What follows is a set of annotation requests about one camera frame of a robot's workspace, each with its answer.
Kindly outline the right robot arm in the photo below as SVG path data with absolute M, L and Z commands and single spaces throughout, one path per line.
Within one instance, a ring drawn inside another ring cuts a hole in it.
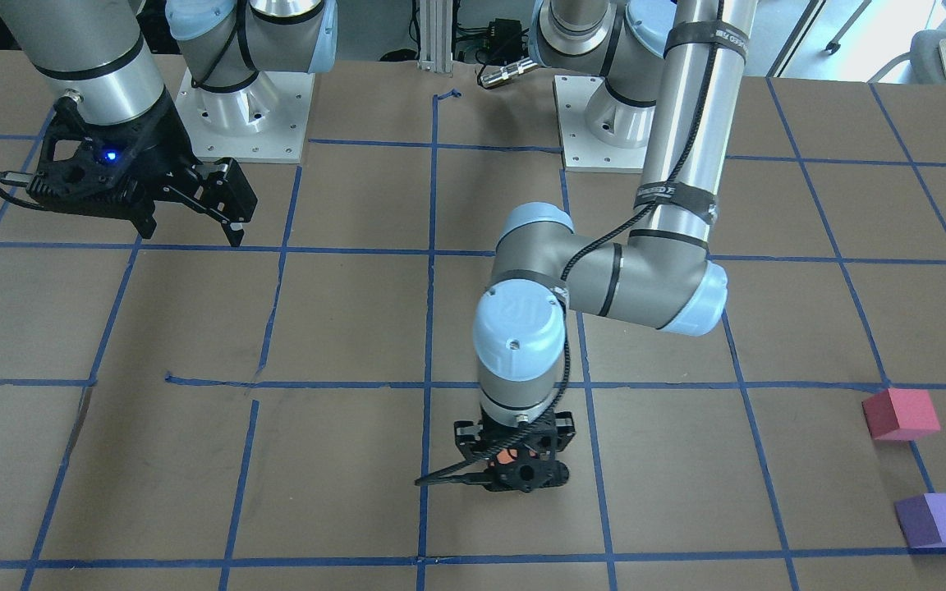
M 337 57 L 334 1 L 168 1 L 164 14 L 210 130 L 250 137 L 292 110 L 271 72 Z M 258 198 L 224 149 L 200 156 L 131 1 L 0 1 L 0 18 L 55 94 L 33 172 L 0 172 L 0 198 L 35 212 L 116 218 L 153 236 L 158 202 L 244 239 Z

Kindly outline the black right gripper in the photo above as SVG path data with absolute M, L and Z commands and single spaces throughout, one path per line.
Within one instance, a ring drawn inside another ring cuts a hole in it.
M 135 203 L 129 212 L 129 221 L 142 239 L 153 238 L 157 228 L 154 203 L 162 199 L 184 204 L 196 213 L 213 218 L 220 224 L 230 246 L 241 245 L 244 225 L 253 218 L 258 198 L 235 158 L 198 163 L 168 91 L 162 91 L 143 115 L 112 125 L 87 122 L 78 107 L 79 102 L 74 98 L 58 98 L 53 105 L 53 118 L 60 117 L 76 131 L 93 126 L 119 126 L 135 136 L 136 161 L 129 172 L 135 173 L 153 199 Z

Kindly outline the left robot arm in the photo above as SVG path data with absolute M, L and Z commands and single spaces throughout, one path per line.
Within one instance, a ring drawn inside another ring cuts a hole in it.
M 458 425 L 462 466 L 510 451 L 549 470 L 570 440 L 557 404 L 571 373 L 567 315 L 701 336 L 719 322 L 728 277 L 710 233 L 755 1 L 678 1 L 650 41 L 645 1 L 542 1 L 533 48 L 545 64 L 596 71 L 624 106 L 652 112 L 631 217 L 600 238 L 560 208 L 523 204 L 497 240 L 473 344 L 481 419 Z

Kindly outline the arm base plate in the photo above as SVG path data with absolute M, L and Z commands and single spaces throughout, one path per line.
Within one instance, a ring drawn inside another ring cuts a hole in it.
M 639 173 L 645 166 L 654 102 L 633 106 L 603 77 L 556 76 L 554 93 L 564 164 L 582 172 Z
M 192 87 L 185 71 L 174 104 L 202 161 L 298 164 L 315 82 L 308 72 L 260 72 L 246 89 L 216 94 Z

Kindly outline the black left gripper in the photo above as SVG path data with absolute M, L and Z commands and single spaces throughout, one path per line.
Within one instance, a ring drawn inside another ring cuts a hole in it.
M 559 461 L 557 456 L 575 437 L 576 426 L 570 411 L 545 411 L 534 423 L 511 427 L 496 422 L 484 411 L 480 422 L 458 420 L 453 424 L 454 442 L 462 454 L 459 466 L 465 468 L 477 461 L 494 465 L 500 450 L 518 449 L 519 461 Z

